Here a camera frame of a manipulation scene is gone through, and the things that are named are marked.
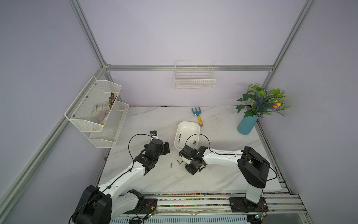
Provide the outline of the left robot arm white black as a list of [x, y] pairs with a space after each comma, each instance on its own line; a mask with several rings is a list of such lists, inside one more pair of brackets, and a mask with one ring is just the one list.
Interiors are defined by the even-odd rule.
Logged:
[[100, 185], [87, 187], [69, 219], [74, 224], [109, 224], [116, 217], [144, 206], [144, 195], [135, 189], [125, 190], [152, 170], [162, 155], [170, 153], [168, 142], [152, 139], [145, 144], [128, 169]]

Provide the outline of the white plastic storage box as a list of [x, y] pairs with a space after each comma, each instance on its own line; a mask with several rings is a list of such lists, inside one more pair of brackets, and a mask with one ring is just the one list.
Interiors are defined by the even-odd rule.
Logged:
[[199, 133], [200, 126], [195, 122], [182, 121], [179, 123], [177, 133], [174, 139], [174, 147], [180, 152], [185, 145], [196, 149], [199, 145]]

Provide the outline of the teal vase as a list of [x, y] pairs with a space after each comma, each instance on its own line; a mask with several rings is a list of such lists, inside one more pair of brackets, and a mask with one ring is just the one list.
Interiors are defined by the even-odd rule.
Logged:
[[257, 116], [244, 117], [237, 127], [238, 132], [243, 135], [250, 134], [257, 120], [258, 120]]

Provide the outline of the clear glass in shelf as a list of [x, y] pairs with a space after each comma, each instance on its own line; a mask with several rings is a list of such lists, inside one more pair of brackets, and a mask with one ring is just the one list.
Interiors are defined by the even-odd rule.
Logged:
[[109, 102], [98, 103], [93, 107], [91, 112], [91, 121], [100, 125], [104, 125], [110, 112]]

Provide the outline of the white mesh two-tier shelf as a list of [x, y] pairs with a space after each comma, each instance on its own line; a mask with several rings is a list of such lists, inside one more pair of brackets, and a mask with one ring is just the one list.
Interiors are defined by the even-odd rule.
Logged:
[[121, 88], [92, 77], [64, 114], [96, 148], [112, 148], [117, 143], [129, 109], [120, 100]]

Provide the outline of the brown twigs in shelf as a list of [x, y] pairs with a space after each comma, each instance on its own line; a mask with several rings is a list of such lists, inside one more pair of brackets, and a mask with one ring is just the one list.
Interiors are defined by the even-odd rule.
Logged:
[[115, 103], [116, 99], [117, 99], [116, 94], [114, 92], [112, 92], [109, 97], [109, 108], [110, 109], [112, 109], [113, 104]]

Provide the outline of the aluminium frame rails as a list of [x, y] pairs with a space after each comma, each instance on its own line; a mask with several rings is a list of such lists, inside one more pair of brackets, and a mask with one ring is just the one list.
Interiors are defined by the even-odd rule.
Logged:
[[[306, 1], [299, 16], [297, 17], [288, 37], [286, 38], [279, 54], [273, 65], [215, 65], [214, 71], [267, 71], [268, 75], [263, 83], [264, 87], [267, 87], [273, 76], [275, 75], [278, 67], [283, 61], [286, 53], [295, 37], [297, 36], [300, 28], [302, 27], [305, 19], [310, 13], [315, 1]], [[111, 71], [173, 71], [173, 65], [110, 65], [106, 64], [102, 53], [100, 52], [99, 46], [95, 40], [93, 32], [90, 29], [89, 23], [85, 17], [84, 11], [79, 1], [70, 1], [70, 5], [84, 31], [84, 34], [94, 52], [94, 55], [99, 63], [99, 69], [95, 73], [96, 78], [105, 76], [107, 80], [111, 81]], [[22, 172], [18, 175], [16, 180], [7, 190], [5, 195], [1, 199], [1, 223], [4, 223], [19, 200], [26, 192], [33, 179], [36, 177], [39, 170], [42, 168], [49, 155], [52, 153], [58, 140], [65, 132], [69, 125], [69, 120], [62, 116], [55, 128], [47, 136], [46, 140], [36, 151], [34, 156], [31, 158], [29, 163], [25, 166]]]

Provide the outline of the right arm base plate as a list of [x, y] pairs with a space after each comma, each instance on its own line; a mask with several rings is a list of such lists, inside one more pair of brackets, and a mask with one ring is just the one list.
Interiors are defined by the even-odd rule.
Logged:
[[229, 204], [232, 212], [268, 212], [266, 198], [260, 197], [258, 203], [254, 203], [244, 197], [231, 197]]

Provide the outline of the green artificial plant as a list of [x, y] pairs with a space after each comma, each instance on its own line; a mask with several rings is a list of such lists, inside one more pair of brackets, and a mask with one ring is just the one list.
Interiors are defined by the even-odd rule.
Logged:
[[247, 92], [237, 101], [240, 104], [236, 107], [237, 112], [244, 110], [244, 117], [263, 118], [265, 115], [277, 113], [281, 116], [282, 111], [290, 108], [285, 103], [286, 92], [280, 89], [266, 90], [258, 84], [250, 84]]

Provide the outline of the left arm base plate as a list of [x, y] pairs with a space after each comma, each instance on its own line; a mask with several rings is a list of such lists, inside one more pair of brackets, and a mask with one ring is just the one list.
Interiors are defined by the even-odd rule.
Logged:
[[125, 214], [149, 214], [156, 210], [158, 200], [156, 198], [145, 198], [137, 204], [134, 210], [127, 211]]

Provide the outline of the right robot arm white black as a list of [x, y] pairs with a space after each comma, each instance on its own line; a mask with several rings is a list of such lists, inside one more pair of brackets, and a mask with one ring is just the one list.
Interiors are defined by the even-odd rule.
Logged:
[[194, 149], [185, 145], [179, 156], [186, 163], [186, 170], [194, 175], [208, 165], [222, 165], [238, 168], [248, 183], [246, 201], [258, 205], [268, 181], [270, 163], [252, 147], [239, 151], [215, 150], [210, 147]]

